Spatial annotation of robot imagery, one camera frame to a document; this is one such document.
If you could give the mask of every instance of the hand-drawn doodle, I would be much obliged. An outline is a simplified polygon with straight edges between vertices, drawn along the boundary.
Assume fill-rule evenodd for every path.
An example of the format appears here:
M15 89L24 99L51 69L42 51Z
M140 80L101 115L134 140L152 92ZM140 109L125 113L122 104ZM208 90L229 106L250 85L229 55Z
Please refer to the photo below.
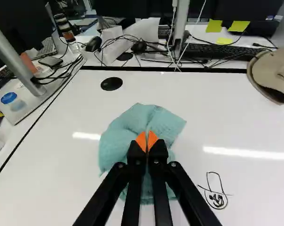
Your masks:
M219 181L220 181L220 192L211 190L211 186L210 186L209 179L208 179L209 174L214 174L216 177L219 178ZM229 195L225 194L225 192L223 190L223 186L222 186L220 175L218 173L212 172L212 171L211 172L207 172L207 183L208 183L208 188L204 188L204 187L198 185L200 188L203 189L204 196L205 196L205 199L206 199L207 203L212 208L214 208L216 210L222 210L225 207L227 207L227 204L228 204L227 196L229 196Z

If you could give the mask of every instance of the plastic container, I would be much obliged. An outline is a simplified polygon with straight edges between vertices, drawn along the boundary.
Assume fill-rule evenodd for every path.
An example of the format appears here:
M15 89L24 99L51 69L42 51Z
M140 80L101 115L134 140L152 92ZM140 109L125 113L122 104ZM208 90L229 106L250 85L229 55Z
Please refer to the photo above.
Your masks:
M26 103L19 99L17 97L17 94L14 92L10 92L5 94L0 101L4 104L4 105L9 105L10 110L13 112L17 112L20 109L22 109L23 107L26 106Z
M54 15L54 19L63 37L65 38L70 51L73 54L80 54L80 47L65 15L63 13L56 14Z

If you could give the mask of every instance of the teal towel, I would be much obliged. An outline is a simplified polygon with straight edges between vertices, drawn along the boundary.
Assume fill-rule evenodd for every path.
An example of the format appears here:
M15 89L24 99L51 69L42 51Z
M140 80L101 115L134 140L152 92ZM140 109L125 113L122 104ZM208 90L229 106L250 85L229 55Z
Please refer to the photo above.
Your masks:
M186 121L156 105L142 105L137 103L113 120L107 130L101 135L99 144L99 167L101 172L110 170L118 161L127 162L126 154L132 140L143 131L148 135L152 130L159 139L164 139L169 152L169 161L174 161L174 153L170 150L174 140L182 131ZM172 190L167 186L169 199L175 198ZM127 188L120 198L125 200ZM146 171L143 180L142 204L153 203L152 184Z

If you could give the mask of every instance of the smartphone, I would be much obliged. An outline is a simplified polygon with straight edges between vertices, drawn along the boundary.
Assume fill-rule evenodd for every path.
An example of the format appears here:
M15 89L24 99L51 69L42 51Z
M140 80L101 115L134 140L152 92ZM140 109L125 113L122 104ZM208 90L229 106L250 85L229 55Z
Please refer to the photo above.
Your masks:
M63 62L62 59L52 57L52 56L46 56L45 58L38 61L38 63L49 66L49 67L54 67L56 65L61 64L62 62Z

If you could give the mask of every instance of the metal pole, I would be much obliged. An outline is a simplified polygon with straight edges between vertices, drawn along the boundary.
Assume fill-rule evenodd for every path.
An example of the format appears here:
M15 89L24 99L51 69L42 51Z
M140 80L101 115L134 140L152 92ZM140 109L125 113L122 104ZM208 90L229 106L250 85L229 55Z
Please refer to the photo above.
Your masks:
M46 93L47 90L42 85L35 85L31 82L31 78L34 77L33 73L24 65L22 59L13 49L1 30L0 59L34 96L38 97Z
M180 51L183 44L185 27L188 19L190 0L179 0L176 10L175 29L173 46L175 47L175 58L180 57Z

